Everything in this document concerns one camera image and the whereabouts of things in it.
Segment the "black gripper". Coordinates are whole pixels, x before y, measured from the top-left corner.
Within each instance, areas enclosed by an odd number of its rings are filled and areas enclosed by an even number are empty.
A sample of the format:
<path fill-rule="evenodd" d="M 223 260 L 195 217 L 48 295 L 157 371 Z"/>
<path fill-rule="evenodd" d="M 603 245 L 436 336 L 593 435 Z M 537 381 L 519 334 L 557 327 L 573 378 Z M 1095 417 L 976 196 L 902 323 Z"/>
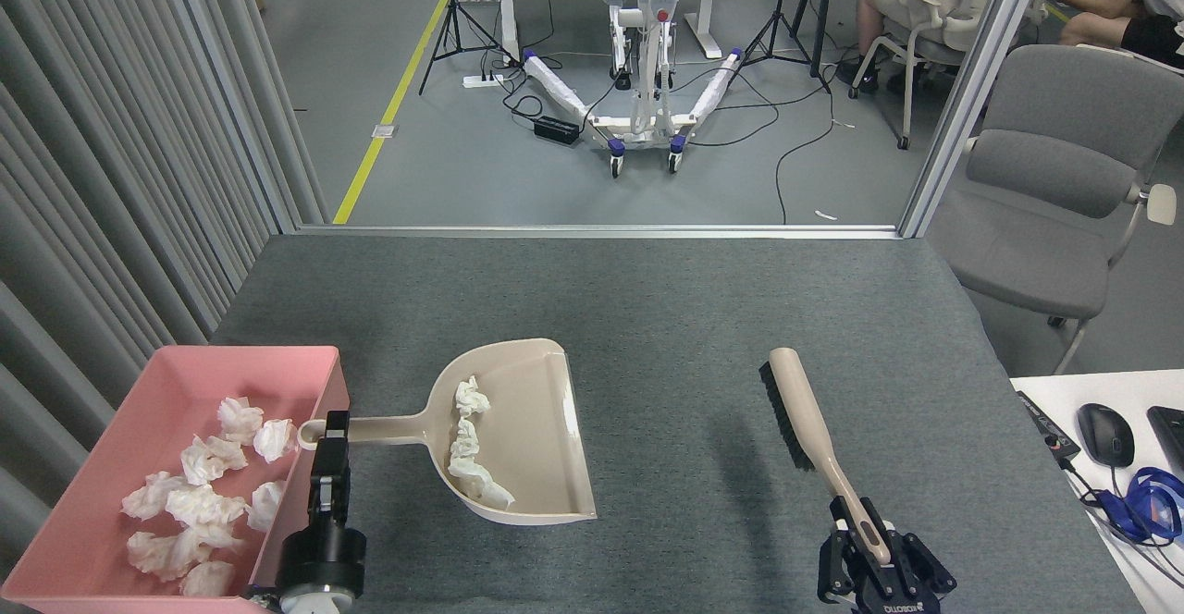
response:
<path fill-rule="evenodd" d="M 877 513 L 869 497 L 864 510 L 892 551 L 892 571 L 855 571 L 863 558 L 845 497 L 829 504 L 834 528 L 821 544 L 817 597 L 854 606 L 852 613 L 942 613 L 942 596 L 958 581 L 916 534 L 900 534 Z"/>
<path fill-rule="evenodd" d="M 363 596 L 366 535 L 345 526 L 350 508 L 350 412 L 330 411 L 310 465 L 309 526 L 289 534 L 279 549 L 279 600 L 321 592 Z M 333 524 L 317 524 L 320 518 Z"/>

